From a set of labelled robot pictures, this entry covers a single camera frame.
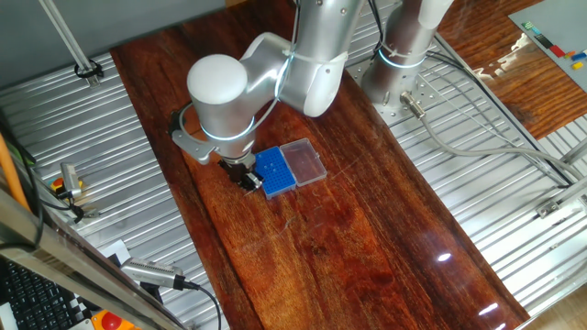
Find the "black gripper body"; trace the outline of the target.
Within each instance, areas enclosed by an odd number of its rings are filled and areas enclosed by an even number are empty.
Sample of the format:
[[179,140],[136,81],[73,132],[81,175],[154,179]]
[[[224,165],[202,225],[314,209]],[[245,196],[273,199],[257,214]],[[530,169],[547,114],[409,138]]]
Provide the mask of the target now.
[[227,173],[231,181],[245,182],[249,174],[253,172],[255,162],[255,157],[247,154],[237,159],[222,158],[218,165]]

